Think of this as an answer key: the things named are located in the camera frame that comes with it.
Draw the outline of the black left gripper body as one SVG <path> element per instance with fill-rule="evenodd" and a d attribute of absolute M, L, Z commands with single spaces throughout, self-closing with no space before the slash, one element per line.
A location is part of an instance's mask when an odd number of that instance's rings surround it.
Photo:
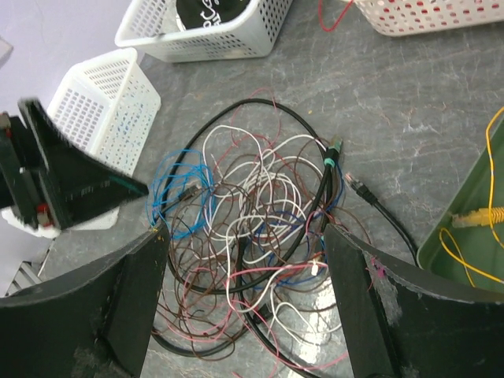
<path fill-rule="evenodd" d="M 41 155 L 22 120 L 1 114 L 1 209 L 11 209 L 22 224 L 36 230 L 54 224 L 38 172 Z"/>

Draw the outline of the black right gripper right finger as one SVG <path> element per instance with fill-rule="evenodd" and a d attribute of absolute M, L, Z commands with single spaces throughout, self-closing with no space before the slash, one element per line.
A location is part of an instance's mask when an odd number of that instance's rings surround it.
<path fill-rule="evenodd" d="M 501 377 L 503 295 L 436 276 L 330 224 L 328 270 L 356 377 Z"/>

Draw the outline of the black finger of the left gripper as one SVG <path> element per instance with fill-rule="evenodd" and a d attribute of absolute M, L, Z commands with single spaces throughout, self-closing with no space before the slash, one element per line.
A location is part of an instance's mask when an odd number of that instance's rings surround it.
<path fill-rule="evenodd" d="M 40 187 L 54 226 L 66 230 L 149 194 L 145 183 L 101 163 L 57 129 L 37 98 L 18 102 L 39 152 Z"/>

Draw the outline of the yellow-blurred right gripper left finger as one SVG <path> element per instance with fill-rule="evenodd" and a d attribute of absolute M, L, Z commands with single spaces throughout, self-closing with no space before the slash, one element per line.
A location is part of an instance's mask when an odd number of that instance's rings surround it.
<path fill-rule="evenodd" d="M 138 377 L 165 274 L 169 231 L 1 300 L 3 377 Z"/>

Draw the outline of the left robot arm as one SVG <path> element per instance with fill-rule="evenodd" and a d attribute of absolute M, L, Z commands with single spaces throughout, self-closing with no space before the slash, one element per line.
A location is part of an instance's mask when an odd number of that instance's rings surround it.
<path fill-rule="evenodd" d="M 145 183 L 71 143 L 37 98 L 1 115 L 1 207 L 34 230 L 61 231 L 148 195 Z"/>

